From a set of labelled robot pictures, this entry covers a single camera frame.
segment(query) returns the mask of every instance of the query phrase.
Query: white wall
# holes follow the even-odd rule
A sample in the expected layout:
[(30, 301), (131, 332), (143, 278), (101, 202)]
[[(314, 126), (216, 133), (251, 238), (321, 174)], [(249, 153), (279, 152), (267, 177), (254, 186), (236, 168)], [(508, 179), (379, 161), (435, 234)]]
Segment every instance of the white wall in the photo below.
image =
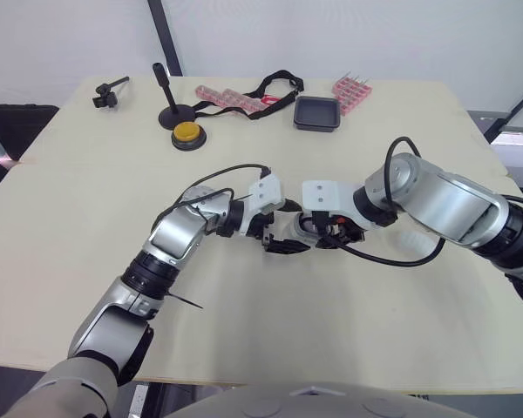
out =
[[(523, 0), (165, 0), (185, 75), (439, 79), (466, 109), (523, 97)], [(61, 105), (164, 62), (146, 0), (0, 0), (0, 103)]]
[(164, 0), (187, 75), (442, 80), (467, 110), (523, 98), (523, 0)]
[(0, 0), (0, 103), (61, 105), (86, 76), (153, 73), (157, 61), (146, 0)]

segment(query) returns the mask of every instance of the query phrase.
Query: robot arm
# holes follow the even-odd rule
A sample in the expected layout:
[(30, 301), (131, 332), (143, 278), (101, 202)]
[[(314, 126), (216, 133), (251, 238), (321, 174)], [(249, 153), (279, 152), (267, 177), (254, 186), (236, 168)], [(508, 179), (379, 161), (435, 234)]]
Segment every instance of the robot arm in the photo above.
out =
[(146, 355), (153, 339), (148, 321), (165, 297), (172, 296), (170, 287), (203, 237), (211, 232), (246, 235), (255, 215), (284, 204), (281, 182), (273, 174), (253, 183), (244, 200), (232, 200), (226, 189), (216, 192), (203, 185), (186, 190), (85, 318), (68, 359), (45, 374), (6, 417), (105, 416), (116, 401), (117, 387), (133, 378)]
[(393, 207), (386, 196), (384, 167), (369, 176), (363, 187), (306, 181), (302, 205), (309, 212), (297, 217), (292, 234), (317, 246), (326, 247), (329, 241), (347, 244), (363, 239), (366, 231), (390, 225), (399, 212), (406, 212), (425, 229), (490, 260), (523, 299), (521, 206), (409, 153), (392, 158), (390, 188)]

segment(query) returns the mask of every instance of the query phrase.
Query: black metal frame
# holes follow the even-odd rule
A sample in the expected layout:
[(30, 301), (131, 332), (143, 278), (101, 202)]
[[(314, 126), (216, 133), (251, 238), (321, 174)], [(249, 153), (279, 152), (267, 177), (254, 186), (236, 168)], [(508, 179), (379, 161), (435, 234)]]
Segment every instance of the black metal frame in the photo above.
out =
[(160, 46), (165, 53), (166, 66), (171, 76), (182, 76), (182, 69), (180, 62), (174, 49), (173, 37), (171, 31), (168, 29), (168, 22), (166, 21), (165, 9), (163, 8), (162, 0), (147, 0), (149, 10), (159, 36)]
[(509, 112), (508, 116), (496, 119), (492, 126), (490, 126), (490, 128), (485, 132), (485, 138), (486, 141), (488, 141), (488, 144), (491, 144), (493, 140), (500, 135), (502, 128), (507, 125), (507, 123), (517, 115), (521, 109), (523, 109), (523, 99), (512, 109), (512, 111)]

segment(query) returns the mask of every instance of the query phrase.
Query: pink pill organizer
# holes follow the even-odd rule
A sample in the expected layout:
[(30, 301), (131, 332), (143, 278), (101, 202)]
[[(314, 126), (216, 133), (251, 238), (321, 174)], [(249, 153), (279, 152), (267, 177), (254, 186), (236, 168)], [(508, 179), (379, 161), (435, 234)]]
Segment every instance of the pink pill organizer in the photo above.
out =
[(360, 82), (358, 78), (345, 76), (333, 84), (331, 91), (339, 100), (341, 114), (345, 116), (368, 97), (372, 88), (365, 81)]

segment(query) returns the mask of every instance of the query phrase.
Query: small tripod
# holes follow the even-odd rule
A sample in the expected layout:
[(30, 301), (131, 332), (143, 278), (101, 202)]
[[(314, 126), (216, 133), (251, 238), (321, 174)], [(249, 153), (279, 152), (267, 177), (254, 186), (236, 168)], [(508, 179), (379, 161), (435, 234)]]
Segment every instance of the small tripod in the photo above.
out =
[(130, 78), (128, 76), (121, 78), (120, 80), (116, 80), (110, 84), (103, 83), (99, 87), (95, 89), (97, 94), (99, 94), (98, 98), (93, 98), (93, 104), (95, 107), (114, 107), (118, 104), (118, 100), (116, 99), (116, 94), (114, 94), (114, 91), (111, 91), (111, 88), (125, 83)]

